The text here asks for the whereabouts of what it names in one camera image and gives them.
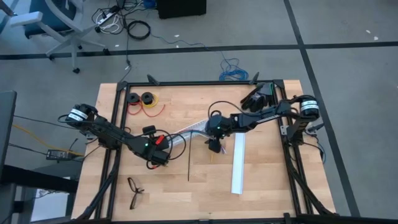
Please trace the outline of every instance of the desk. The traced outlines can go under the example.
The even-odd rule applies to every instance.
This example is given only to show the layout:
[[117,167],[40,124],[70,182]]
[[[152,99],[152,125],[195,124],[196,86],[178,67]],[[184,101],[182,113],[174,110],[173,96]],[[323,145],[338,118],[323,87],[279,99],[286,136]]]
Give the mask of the desk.
[[[284,84],[287,98],[302,95],[298,80],[286,80]],[[153,124],[157,129],[173,133],[207,118],[207,109],[212,102],[226,100],[238,105],[253,88],[252,85],[132,87],[131,92],[139,95],[149,91],[159,96],[159,105],[147,109],[149,114],[156,114],[162,105],[166,106],[155,118],[144,113],[127,114],[126,127],[131,128],[133,134],[140,134],[144,126]],[[116,84],[102,84],[96,102],[99,114],[109,120],[115,92]],[[121,120],[124,94],[121,96],[116,124]],[[227,104],[217,104],[212,109],[222,111],[225,116],[236,112]],[[112,221],[275,218],[283,217],[285,212],[294,214],[277,121],[261,124],[246,134],[242,195],[231,194],[234,135],[223,141],[227,155],[214,154],[213,159],[204,141],[201,137],[192,140],[189,182],[187,152],[170,161],[167,167],[148,170],[144,160],[123,146]],[[305,136],[304,141],[316,144],[309,136]],[[86,153],[95,147],[96,144],[89,145]],[[173,155],[179,154],[182,147],[175,147]],[[308,186],[327,209],[335,211],[318,149],[303,145],[300,152]],[[98,190],[104,154],[105,150],[98,149],[83,164],[73,218],[84,211]],[[127,183],[128,177],[145,189],[143,195],[138,196],[134,210],[129,209],[133,192]],[[104,197],[102,217],[105,217],[108,199],[109,189]],[[302,198],[300,203],[305,211]]]

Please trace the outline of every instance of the red wire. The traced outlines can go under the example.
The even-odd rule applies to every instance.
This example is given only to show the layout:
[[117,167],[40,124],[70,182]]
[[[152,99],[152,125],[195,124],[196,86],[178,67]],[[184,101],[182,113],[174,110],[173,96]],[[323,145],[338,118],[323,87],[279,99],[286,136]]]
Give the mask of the red wire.
[[149,114],[147,114],[147,112],[145,111],[145,109],[142,107],[142,105],[141,105],[141,108],[142,108],[143,112],[144,112],[148,117],[154,118],[154,117],[156,117],[157,115],[161,114],[161,112],[163,112],[163,110],[164,110],[164,108],[165,108],[165,105],[163,105],[163,108],[161,109],[161,111],[160,111],[159,113],[157,113],[157,115],[149,115]]
[[[129,106],[135,106],[135,105],[139,105],[139,106],[140,106],[139,110],[138,110],[137,112],[135,112],[135,113],[130,112],[130,111],[129,111]],[[143,107],[143,105],[142,105],[141,100],[140,100],[140,102],[138,102],[138,103],[130,103],[129,106],[127,107],[127,112],[128,112],[129,114],[131,114],[131,115],[136,115],[136,114],[138,114],[138,113],[142,110],[142,111],[143,111],[148,117],[150,117],[150,118],[154,118],[154,117],[158,116],[159,114],[161,114],[161,113],[163,112],[163,110],[164,110],[164,108],[165,108],[165,105],[163,105],[163,108],[161,109],[161,111],[160,111],[159,113],[157,113],[156,115],[149,115],[149,114],[147,114],[147,112],[145,111],[145,109],[144,109],[144,107]]]
[[[137,112],[135,112],[135,113],[130,112],[130,111],[129,111],[129,107],[130,107],[130,106],[135,106],[135,105],[139,105],[139,110],[138,110]],[[138,102],[138,103],[130,103],[129,106],[127,107],[127,112],[128,112],[129,114],[131,114],[131,115],[136,115],[136,114],[138,114],[141,110],[142,110],[142,105],[141,105],[139,102]]]

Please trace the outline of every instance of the blue cable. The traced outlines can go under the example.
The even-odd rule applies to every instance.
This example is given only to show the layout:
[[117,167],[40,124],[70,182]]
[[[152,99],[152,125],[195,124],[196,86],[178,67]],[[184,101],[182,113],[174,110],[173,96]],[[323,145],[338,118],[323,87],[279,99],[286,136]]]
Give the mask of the blue cable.
[[[214,50],[210,50],[208,47],[206,47],[205,44],[203,43],[195,43],[195,44],[190,44],[184,40],[176,40],[173,42],[169,42],[163,37],[156,36],[152,32],[150,33],[151,36],[158,38],[160,40],[163,40],[164,42],[168,44],[176,44],[178,42],[183,42],[184,44],[187,44],[189,46],[195,46],[195,45],[201,45],[203,46],[206,50],[211,51],[211,52],[216,52]],[[238,58],[226,58],[224,56],[224,53],[222,51],[221,55],[223,56],[223,60],[220,63],[220,67],[222,69],[222,73],[220,74],[219,80],[247,80],[249,78],[249,74],[247,71],[243,70],[242,68],[239,68],[239,59]]]

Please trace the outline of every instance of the white paper strip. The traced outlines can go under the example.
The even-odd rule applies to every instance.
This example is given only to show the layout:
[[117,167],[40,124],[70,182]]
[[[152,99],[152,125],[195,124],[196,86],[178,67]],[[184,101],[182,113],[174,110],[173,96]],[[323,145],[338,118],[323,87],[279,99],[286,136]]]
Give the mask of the white paper strip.
[[235,134],[234,162],[232,167],[232,194],[243,193],[244,133]]

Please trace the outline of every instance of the power strip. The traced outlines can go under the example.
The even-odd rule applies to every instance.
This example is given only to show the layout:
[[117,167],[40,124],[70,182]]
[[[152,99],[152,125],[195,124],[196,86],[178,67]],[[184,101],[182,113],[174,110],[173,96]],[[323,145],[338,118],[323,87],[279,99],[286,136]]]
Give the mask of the power strip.
[[104,22],[106,22],[108,19],[110,19],[112,16],[114,16],[116,12],[109,12],[105,18],[102,18],[102,20],[97,22],[97,25],[102,25]]

